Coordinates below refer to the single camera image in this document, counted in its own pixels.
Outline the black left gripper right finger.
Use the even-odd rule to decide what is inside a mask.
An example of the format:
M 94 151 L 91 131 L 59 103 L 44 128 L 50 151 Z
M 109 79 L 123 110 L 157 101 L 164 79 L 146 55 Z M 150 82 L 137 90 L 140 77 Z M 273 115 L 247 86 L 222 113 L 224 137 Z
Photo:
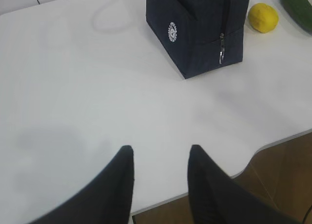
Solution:
M 192 145 L 188 196 L 196 224 L 295 224 L 231 179 L 204 151 Z

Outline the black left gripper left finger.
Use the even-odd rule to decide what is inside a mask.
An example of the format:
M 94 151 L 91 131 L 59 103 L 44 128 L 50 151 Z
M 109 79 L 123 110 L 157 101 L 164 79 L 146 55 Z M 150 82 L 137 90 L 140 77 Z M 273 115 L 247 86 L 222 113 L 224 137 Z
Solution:
M 125 145 L 81 191 L 35 224 L 126 224 L 134 189 L 134 152 Z

